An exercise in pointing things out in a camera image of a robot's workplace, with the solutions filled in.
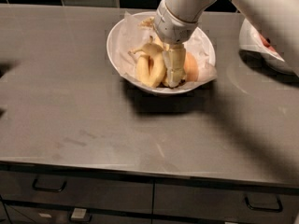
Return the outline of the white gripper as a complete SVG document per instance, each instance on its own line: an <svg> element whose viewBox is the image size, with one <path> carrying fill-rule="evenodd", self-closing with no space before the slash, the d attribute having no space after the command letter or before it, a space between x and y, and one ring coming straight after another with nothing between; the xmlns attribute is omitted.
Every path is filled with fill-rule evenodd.
<svg viewBox="0 0 299 224"><path fill-rule="evenodd" d="M182 43L190 39L196 27L196 22L182 21L173 15L165 0L160 2L154 16L154 31L164 43L175 45L169 51L163 51L166 69L163 84L166 87L176 87L185 77L186 49Z"/></svg>

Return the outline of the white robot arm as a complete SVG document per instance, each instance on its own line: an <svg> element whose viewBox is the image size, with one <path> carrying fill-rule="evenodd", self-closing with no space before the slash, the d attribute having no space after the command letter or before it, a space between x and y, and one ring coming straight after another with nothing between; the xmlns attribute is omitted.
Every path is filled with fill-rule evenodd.
<svg viewBox="0 0 299 224"><path fill-rule="evenodd" d="M188 41L203 11L217 0L162 0L154 30L170 45ZM299 0L230 0L299 76Z"/></svg>

